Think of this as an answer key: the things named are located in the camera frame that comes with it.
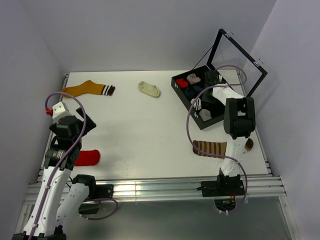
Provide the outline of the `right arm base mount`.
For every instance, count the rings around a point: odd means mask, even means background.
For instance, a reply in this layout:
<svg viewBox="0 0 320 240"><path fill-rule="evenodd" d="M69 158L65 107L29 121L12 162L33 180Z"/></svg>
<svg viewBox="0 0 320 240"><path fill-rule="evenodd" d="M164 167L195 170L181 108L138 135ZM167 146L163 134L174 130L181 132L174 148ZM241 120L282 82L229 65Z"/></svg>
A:
<svg viewBox="0 0 320 240"><path fill-rule="evenodd" d="M202 181L196 189L203 197L243 196L246 191L242 180L224 182L222 180Z"/></svg>

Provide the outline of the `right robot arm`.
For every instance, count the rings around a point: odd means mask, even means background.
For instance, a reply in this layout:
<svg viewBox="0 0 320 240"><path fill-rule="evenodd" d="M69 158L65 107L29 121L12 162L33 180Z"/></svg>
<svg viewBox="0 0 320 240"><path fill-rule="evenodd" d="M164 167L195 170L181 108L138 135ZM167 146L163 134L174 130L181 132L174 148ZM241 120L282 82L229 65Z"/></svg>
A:
<svg viewBox="0 0 320 240"><path fill-rule="evenodd" d="M227 134L225 150L214 145L212 156L223 159L219 175L215 182L221 195L232 191L244 193L244 185L240 177L239 163L251 132L255 130L255 105L252 97L245 97L233 90L232 86L222 82L217 70L209 70L204 74L207 86L213 86L212 96L224 106L223 128Z"/></svg>

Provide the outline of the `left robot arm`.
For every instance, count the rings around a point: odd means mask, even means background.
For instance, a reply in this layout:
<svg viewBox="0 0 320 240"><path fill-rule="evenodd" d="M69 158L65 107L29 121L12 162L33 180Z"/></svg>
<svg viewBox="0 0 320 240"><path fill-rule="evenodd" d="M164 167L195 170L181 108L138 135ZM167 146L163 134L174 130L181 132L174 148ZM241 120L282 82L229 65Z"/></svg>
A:
<svg viewBox="0 0 320 240"><path fill-rule="evenodd" d="M67 224L78 213L84 200L96 197L98 188L92 175L77 175L67 196L62 195L82 148L81 138L97 125L81 108L78 119L68 107L59 102L52 108L53 124L49 127L55 134L45 153L40 191L30 218L14 240L65 240Z"/></svg>

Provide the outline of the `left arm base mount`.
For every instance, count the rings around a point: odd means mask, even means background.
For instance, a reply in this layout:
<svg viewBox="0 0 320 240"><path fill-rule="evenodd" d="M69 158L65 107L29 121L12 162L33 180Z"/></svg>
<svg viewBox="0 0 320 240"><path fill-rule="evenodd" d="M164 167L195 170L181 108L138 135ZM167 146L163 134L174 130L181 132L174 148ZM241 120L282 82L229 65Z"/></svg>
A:
<svg viewBox="0 0 320 240"><path fill-rule="evenodd" d="M78 174L76 177L71 178L72 185L74 184L83 184L84 186L88 187L89 194L84 200L84 203L87 202L95 202L93 205L94 208L89 208L84 206L85 204L82 203L78 209L78 212L80 216L86 220L91 220L91 221L99 221L99 220L104 220L116 213L116 211L119 208L119 203L113 198L113 193L114 193L114 185L113 184L97 184L96 179L92 175L85 175L85 174ZM97 214L101 202L103 201L111 201L115 203L115 208L113 211L111 211L108 215L101 216L101 217L89 217L89 215L94 215Z"/></svg>

